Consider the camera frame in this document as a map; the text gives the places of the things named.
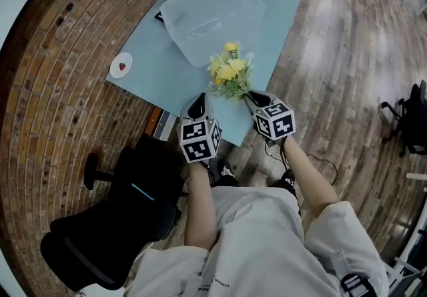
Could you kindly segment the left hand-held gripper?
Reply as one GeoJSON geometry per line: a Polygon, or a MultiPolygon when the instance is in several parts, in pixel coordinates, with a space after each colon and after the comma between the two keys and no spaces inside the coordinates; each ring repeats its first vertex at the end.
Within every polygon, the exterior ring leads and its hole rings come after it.
{"type": "Polygon", "coordinates": [[[215,158],[221,131],[214,119],[209,95],[194,96],[181,110],[179,144],[188,163],[215,158]]]}

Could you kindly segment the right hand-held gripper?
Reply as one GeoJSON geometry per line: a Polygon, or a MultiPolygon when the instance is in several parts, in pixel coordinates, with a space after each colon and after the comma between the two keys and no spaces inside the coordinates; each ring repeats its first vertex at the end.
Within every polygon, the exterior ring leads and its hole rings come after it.
{"type": "Polygon", "coordinates": [[[277,141],[296,132],[294,111],[275,94],[251,90],[246,94],[246,104],[262,136],[277,141]]]}

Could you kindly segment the yellow artificial flowers bouquet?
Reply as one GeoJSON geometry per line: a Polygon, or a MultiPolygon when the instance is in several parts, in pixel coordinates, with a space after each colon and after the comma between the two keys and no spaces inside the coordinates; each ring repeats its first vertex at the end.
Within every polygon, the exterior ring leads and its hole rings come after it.
{"type": "Polygon", "coordinates": [[[251,52],[245,57],[241,56],[239,42],[227,42],[221,53],[210,57],[207,71],[211,79],[207,90],[226,99],[248,95],[251,90],[252,58],[251,52]]]}

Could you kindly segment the clear plastic storage bin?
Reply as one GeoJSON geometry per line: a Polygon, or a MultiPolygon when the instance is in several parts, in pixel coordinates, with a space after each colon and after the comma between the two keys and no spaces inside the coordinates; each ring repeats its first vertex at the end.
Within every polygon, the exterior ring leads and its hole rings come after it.
{"type": "Polygon", "coordinates": [[[226,43],[254,48],[265,10],[262,0],[169,0],[160,8],[169,36],[194,67],[208,64],[226,43]]]}

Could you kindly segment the person's right forearm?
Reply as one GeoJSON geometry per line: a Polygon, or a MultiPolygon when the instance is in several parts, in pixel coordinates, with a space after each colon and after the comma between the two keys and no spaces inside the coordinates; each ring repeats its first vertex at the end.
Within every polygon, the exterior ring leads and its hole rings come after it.
{"type": "Polygon", "coordinates": [[[326,207],[340,201],[334,188],[312,165],[306,153],[292,136],[287,137],[284,141],[283,149],[304,201],[313,217],[317,218],[326,207]]]}

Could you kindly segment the person's left forearm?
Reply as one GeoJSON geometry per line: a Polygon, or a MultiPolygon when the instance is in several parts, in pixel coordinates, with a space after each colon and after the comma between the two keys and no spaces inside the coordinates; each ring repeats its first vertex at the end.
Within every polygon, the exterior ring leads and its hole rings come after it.
{"type": "Polygon", "coordinates": [[[189,165],[188,190],[184,244],[210,251],[218,231],[208,171],[200,163],[189,165]]]}

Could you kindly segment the person's left black shoe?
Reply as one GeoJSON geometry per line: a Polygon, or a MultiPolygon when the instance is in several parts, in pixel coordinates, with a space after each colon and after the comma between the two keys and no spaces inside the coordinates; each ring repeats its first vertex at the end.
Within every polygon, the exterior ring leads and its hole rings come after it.
{"type": "Polygon", "coordinates": [[[232,171],[231,165],[225,160],[220,159],[217,164],[219,180],[215,183],[215,186],[225,187],[238,187],[239,183],[232,171]]]}

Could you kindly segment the person's black shoe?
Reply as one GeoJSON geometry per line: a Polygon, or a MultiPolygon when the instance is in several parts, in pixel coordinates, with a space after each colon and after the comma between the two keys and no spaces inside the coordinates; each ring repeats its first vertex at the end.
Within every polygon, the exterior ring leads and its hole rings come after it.
{"type": "Polygon", "coordinates": [[[231,165],[225,160],[220,159],[217,164],[219,180],[215,183],[215,186],[225,187],[238,187],[239,183],[232,171],[231,165]]]}
{"type": "Polygon", "coordinates": [[[294,188],[294,181],[295,181],[295,177],[294,174],[292,172],[291,169],[287,169],[283,175],[281,176],[281,178],[277,181],[275,181],[272,184],[273,188],[281,188],[281,189],[285,189],[287,191],[289,191],[289,193],[291,193],[291,195],[293,195],[296,198],[296,191],[294,188]]]}

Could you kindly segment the person's right black shoe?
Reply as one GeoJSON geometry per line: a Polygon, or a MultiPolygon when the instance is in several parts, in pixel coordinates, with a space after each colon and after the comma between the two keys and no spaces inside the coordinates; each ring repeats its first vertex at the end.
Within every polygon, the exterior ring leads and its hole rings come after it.
{"type": "Polygon", "coordinates": [[[294,174],[292,172],[291,169],[287,169],[283,175],[281,176],[281,178],[277,181],[275,181],[272,184],[273,188],[281,188],[281,189],[285,189],[287,191],[289,191],[289,193],[291,193],[291,195],[293,195],[296,198],[296,191],[294,188],[294,181],[295,181],[295,177],[294,174]]]}

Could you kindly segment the white round plate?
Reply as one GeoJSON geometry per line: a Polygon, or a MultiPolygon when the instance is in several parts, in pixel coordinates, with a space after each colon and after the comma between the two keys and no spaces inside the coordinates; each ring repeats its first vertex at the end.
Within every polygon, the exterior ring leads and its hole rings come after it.
{"type": "Polygon", "coordinates": [[[128,52],[120,53],[111,62],[109,73],[112,76],[112,78],[120,79],[125,75],[127,75],[127,73],[130,71],[132,67],[132,64],[133,64],[133,57],[130,53],[128,52]],[[126,68],[123,71],[119,69],[120,63],[126,64],[126,68]]]}

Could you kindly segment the black office chair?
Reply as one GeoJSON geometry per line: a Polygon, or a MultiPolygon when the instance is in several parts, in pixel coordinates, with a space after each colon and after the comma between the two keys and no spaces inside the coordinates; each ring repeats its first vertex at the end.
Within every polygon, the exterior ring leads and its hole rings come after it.
{"type": "Polygon", "coordinates": [[[180,219],[183,159],[165,141],[143,134],[136,147],[122,149],[113,173],[97,170],[91,152],[83,183],[108,182],[107,197],[76,215],[50,223],[41,254],[53,273],[72,291],[98,284],[123,286],[137,255],[166,239],[180,219]]]}
{"type": "Polygon", "coordinates": [[[387,101],[380,104],[380,108],[389,109],[398,122],[390,135],[382,139],[382,143],[400,134],[401,158],[405,156],[406,150],[410,154],[427,155],[427,82],[422,80],[419,85],[414,84],[410,97],[407,100],[400,99],[398,105],[402,107],[402,113],[398,113],[387,101]]]}

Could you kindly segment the person's light grey sweatshirt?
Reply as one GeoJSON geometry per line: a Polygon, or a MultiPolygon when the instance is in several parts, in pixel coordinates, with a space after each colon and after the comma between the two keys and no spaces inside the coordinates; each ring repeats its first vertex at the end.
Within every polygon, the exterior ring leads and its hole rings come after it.
{"type": "Polygon", "coordinates": [[[148,250],[129,297],[350,297],[347,274],[387,297],[384,263],[348,202],[327,206],[304,230],[281,188],[215,187],[220,236],[211,250],[148,250]]]}

